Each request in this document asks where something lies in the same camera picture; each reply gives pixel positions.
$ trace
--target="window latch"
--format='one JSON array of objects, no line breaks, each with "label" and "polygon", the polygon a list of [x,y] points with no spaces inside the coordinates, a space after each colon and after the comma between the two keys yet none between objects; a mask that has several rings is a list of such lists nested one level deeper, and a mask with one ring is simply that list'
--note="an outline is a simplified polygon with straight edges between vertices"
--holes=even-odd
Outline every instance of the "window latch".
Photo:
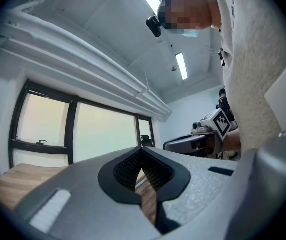
[{"label": "window latch", "polygon": [[44,143],[41,142],[47,142],[47,140],[40,139],[38,142],[36,142],[37,145],[44,145]]}]

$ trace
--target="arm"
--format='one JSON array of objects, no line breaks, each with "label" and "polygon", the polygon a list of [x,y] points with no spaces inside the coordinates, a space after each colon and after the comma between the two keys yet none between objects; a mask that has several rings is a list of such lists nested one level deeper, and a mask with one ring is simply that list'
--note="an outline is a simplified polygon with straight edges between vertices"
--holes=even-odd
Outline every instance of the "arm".
[{"label": "arm", "polygon": [[236,151],[241,149],[241,140],[239,137],[238,129],[227,134],[223,141],[222,152]]}]

